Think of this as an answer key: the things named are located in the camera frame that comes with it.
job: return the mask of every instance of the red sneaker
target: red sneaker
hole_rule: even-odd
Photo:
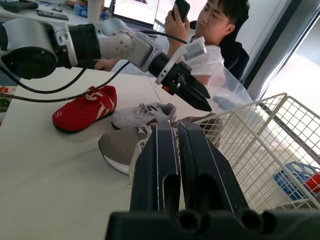
[[[104,86],[90,95],[68,102],[52,115],[56,129],[69,134],[81,132],[91,124],[111,116],[117,106],[117,93],[113,86]]]

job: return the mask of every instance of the laptop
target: laptop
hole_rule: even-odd
[[[110,12],[113,18],[123,20],[133,31],[152,31],[159,0],[113,0]]]

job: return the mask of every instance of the black cable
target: black cable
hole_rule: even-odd
[[[164,32],[159,32],[159,31],[149,31],[149,30],[144,30],[141,31],[144,34],[156,34],[156,35],[162,35],[168,38],[172,38],[174,40],[177,40],[183,44],[187,44],[188,42],[172,36],[170,34],[164,33]],[[63,102],[63,101],[69,101],[72,99],[76,99],[79,97],[83,97],[87,94],[93,93],[94,91],[96,91],[97,89],[107,85],[108,83],[110,83],[120,72],[122,69],[124,69],[127,65],[129,64],[129,62],[126,62],[107,82],[101,84],[100,86],[95,87],[93,90],[90,90],[88,92],[76,95],[76,96],[71,96],[71,97],[66,97],[66,98],[60,98],[60,99],[51,99],[51,100],[42,100],[42,99],[33,99],[33,98],[27,98],[27,97],[22,97],[22,96],[14,96],[14,95],[10,95],[10,94],[4,94],[4,93],[0,93],[0,97],[4,97],[4,98],[9,98],[9,99],[18,99],[18,100],[22,100],[22,101],[27,101],[27,102],[34,102],[34,103],[57,103],[57,102]],[[79,80],[79,78],[84,74],[84,72],[87,70],[89,66],[89,62],[87,63],[87,65],[81,70],[81,72],[71,81],[69,82],[67,85],[60,87],[56,90],[49,90],[49,91],[42,91],[42,90],[37,90],[31,87],[28,87],[26,85],[24,85],[23,83],[21,83],[19,80],[17,80],[9,71],[7,71],[6,69],[4,69],[2,66],[0,66],[0,70],[3,71],[4,74],[6,74],[11,80],[13,80],[16,84],[18,84],[19,86],[21,86],[22,88],[33,92],[33,93],[37,93],[37,94],[53,94],[53,93],[58,93],[61,92],[62,90],[67,89],[68,87],[70,87],[72,84],[74,84],[77,80]]]
[[[171,39],[174,39],[174,40],[177,40],[183,44],[188,44],[187,41],[185,40],[182,40],[178,37],[175,37],[175,36],[172,36],[170,34],[167,34],[167,33],[164,33],[164,32],[160,32],[160,31],[148,31],[148,30],[144,30],[144,31],[140,31],[141,33],[144,33],[144,34],[156,34],[156,35],[162,35],[162,36],[165,36],[165,37],[168,37],[168,38],[171,38]]]
[[[21,86],[22,88],[24,88],[24,89],[26,89],[26,90],[28,90],[30,92],[33,92],[33,93],[36,93],[36,94],[55,94],[55,93],[61,92],[62,90],[67,89],[72,84],[74,84],[76,81],[78,81],[79,78],[81,78],[81,76],[84,74],[84,72],[88,69],[89,65],[90,65],[90,62],[88,61],[87,64],[84,66],[84,68],[79,72],[79,74],[71,82],[69,82],[67,85],[65,85],[63,87],[60,87],[58,89],[49,90],[49,91],[37,90],[37,89],[31,88],[31,87],[29,87],[27,85],[24,85],[22,82],[20,82],[18,79],[16,79],[15,76],[13,76],[8,70],[6,70],[2,66],[0,66],[0,70],[5,75],[7,75],[12,81],[14,81],[16,84],[18,84],[19,86]]]
[[[27,97],[23,97],[23,96],[15,96],[15,95],[10,95],[10,94],[4,94],[4,93],[0,93],[0,97],[3,98],[9,98],[9,99],[18,99],[18,100],[22,100],[22,101],[27,101],[27,102],[34,102],[34,103],[58,103],[58,102],[64,102],[64,101],[69,101],[72,99],[76,99],[76,98],[80,98],[83,97],[87,94],[91,94],[94,91],[96,91],[99,88],[102,88],[103,86],[107,85],[108,83],[110,83],[127,65],[129,64],[129,62],[127,61],[122,67],[120,67],[120,69],[118,71],[116,71],[116,73],[105,83],[101,84],[100,86],[95,87],[94,89],[90,90],[90,91],[86,91],[84,93],[81,93],[79,95],[75,95],[75,96],[70,96],[70,97],[66,97],[66,98],[60,98],[60,99],[51,99],[51,100],[43,100],[43,99],[33,99],[33,98],[27,98]]]

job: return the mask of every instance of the white sneaker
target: white sneaker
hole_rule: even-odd
[[[112,115],[112,126],[115,129],[127,129],[141,125],[156,124],[165,120],[171,123],[176,120],[177,108],[168,103],[163,105],[155,102],[150,105],[140,103],[138,107],[131,107],[116,111]]]

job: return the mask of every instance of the white shirt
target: white shirt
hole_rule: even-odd
[[[191,29],[189,33],[189,37],[187,42],[191,41],[191,38],[195,35],[195,30]],[[157,42],[162,47],[162,51],[167,54],[170,44],[166,36],[159,36],[155,42]],[[183,61],[191,67],[191,74],[194,76],[198,75],[208,75],[211,76],[217,69],[217,67],[221,67],[224,63],[224,59],[221,55],[221,49],[218,46],[208,45],[205,46],[207,53],[190,59],[188,61]],[[120,60],[111,70],[111,72],[115,73],[117,70],[121,68],[123,64],[125,64],[127,60]],[[131,75],[144,75],[151,77],[149,72],[142,72],[133,64],[129,64],[122,71],[122,74],[131,74]]]

